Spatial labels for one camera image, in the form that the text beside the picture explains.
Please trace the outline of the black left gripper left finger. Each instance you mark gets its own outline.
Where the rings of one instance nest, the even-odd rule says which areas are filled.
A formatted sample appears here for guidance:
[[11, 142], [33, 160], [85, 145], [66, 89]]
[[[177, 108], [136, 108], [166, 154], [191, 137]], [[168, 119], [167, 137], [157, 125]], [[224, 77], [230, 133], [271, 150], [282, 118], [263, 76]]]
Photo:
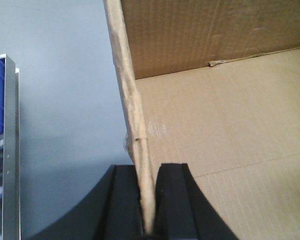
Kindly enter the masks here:
[[111, 165], [75, 207], [32, 239], [132, 240], [144, 233], [135, 167]]

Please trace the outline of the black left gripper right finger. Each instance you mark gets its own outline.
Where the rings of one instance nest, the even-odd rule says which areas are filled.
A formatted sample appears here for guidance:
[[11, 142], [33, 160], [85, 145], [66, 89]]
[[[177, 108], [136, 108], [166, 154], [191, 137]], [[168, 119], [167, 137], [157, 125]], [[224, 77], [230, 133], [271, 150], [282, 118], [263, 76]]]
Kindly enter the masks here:
[[164, 240], [236, 240], [197, 185], [186, 163], [161, 164], [154, 231]]

